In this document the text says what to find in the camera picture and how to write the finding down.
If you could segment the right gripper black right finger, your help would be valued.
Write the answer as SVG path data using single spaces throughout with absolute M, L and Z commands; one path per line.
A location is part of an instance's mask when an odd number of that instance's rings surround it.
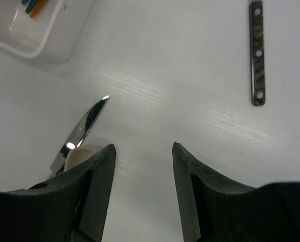
M 180 143 L 172 158 L 184 241 L 300 241 L 300 182 L 247 186 Z

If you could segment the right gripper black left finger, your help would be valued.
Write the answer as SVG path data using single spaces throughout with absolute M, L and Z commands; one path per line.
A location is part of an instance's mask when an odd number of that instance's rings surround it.
M 0 241 L 101 241 L 115 171 L 107 145 L 83 163 L 29 189 L 0 192 Z

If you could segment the steel knife pink handle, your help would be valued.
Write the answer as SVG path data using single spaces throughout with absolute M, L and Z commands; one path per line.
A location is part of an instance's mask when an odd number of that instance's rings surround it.
M 53 160 L 50 166 L 50 177 L 55 177 L 64 171 L 65 160 L 69 152 L 78 148 L 84 142 L 109 99 L 109 95 L 104 96 L 96 104 L 94 104 L 78 121 L 77 125 L 74 127 L 69 137 L 59 150 L 59 153 Z

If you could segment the beige plastic spoon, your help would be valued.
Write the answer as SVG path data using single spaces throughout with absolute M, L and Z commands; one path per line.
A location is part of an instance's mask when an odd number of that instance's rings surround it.
M 71 150 L 66 157 L 64 171 L 83 163 L 101 149 L 102 147 L 96 145 L 84 145 Z

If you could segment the teal plastic knife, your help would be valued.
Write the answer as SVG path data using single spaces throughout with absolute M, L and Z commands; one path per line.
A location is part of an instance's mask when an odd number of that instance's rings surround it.
M 29 14 L 32 12 L 32 10 L 35 8 L 39 0 L 29 0 L 29 2 L 26 4 L 25 13 Z

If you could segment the orange plastic knife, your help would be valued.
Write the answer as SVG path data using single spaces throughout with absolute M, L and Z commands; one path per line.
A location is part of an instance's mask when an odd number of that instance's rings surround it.
M 31 19 L 34 19 L 41 11 L 42 9 L 47 5 L 49 0 L 39 0 L 31 10 L 29 17 Z

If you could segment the steel knife green handle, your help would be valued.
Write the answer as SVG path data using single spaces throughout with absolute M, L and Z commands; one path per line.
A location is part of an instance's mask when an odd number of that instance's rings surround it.
M 25 5 L 29 2 L 29 0 L 21 0 L 21 4 Z

